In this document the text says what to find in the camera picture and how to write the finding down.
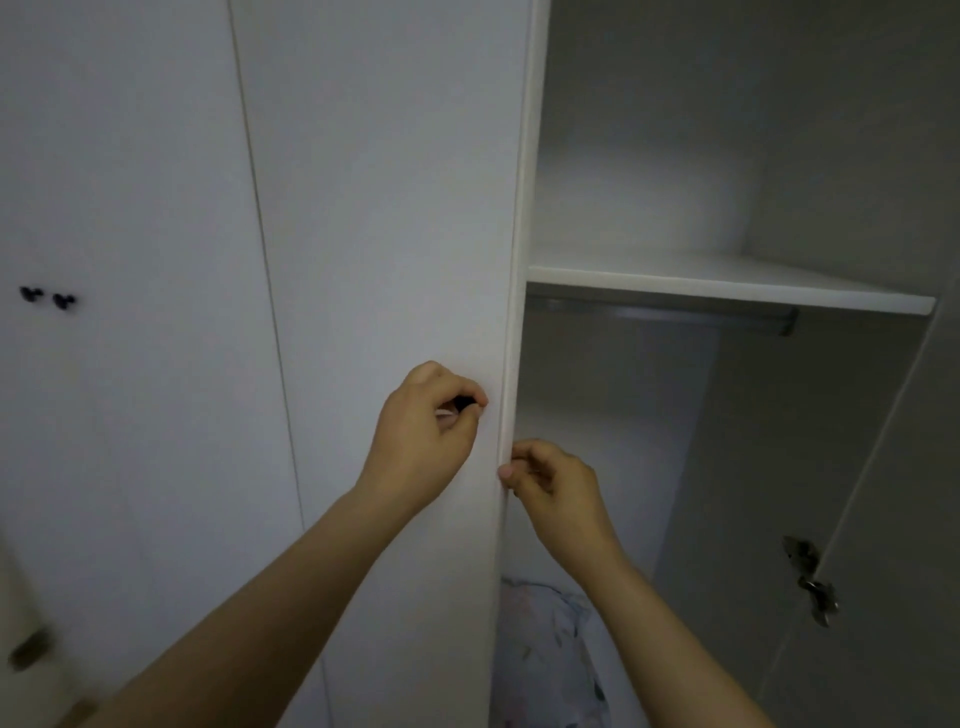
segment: small black knob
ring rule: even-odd
[[[67,295],[62,296],[59,293],[54,294],[54,306],[59,308],[61,311],[65,311],[71,305],[77,302],[77,299],[73,296]]]
[[[36,299],[43,298],[42,288],[29,288],[25,285],[20,286],[20,298],[27,303],[33,303]]]
[[[457,412],[463,412],[472,404],[476,404],[477,400],[473,397],[468,397],[467,395],[457,395],[453,398],[453,406],[456,408]]]

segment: white wall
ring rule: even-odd
[[[516,437],[553,440],[597,471],[631,560],[657,562],[707,389],[718,331],[528,312]],[[576,591],[510,498],[503,571]]]
[[[534,240],[738,251],[788,6],[553,5]]]

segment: shelf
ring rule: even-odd
[[[745,255],[535,245],[527,280],[920,316],[936,303],[931,296],[898,293]]]

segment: wardrobe door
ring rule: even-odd
[[[469,461],[383,554],[326,648],[334,724],[486,725],[531,4],[233,11],[307,522],[352,486],[413,366],[439,360],[491,397]]]
[[[761,692],[782,728],[960,724],[960,277],[943,297]]]
[[[9,15],[5,209],[59,266],[50,293],[76,298],[45,313],[74,345],[60,358],[93,400],[168,644],[302,532],[229,8]]]
[[[12,160],[10,139],[0,143]],[[0,165],[8,200],[21,170]],[[71,322],[51,303],[55,269],[30,244],[29,221],[12,219],[19,208],[2,209],[0,531],[82,687],[107,692],[161,647],[157,593],[78,376]],[[21,285],[43,296],[29,303]]]

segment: fabric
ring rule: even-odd
[[[496,629],[491,728],[610,728],[583,639],[587,601],[504,579]]]

